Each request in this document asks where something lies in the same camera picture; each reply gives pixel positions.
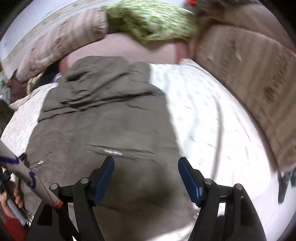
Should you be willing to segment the person's left hand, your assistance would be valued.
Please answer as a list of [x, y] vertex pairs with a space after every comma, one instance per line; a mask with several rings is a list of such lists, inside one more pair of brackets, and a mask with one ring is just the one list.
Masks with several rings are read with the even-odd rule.
[[13, 219], [18, 218], [16, 210], [23, 207], [23, 198], [19, 188], [12, 181], [8, 182], [8, 192], [4, 190], [1, 193], [1, 207], [4, 211], [4, 214]]

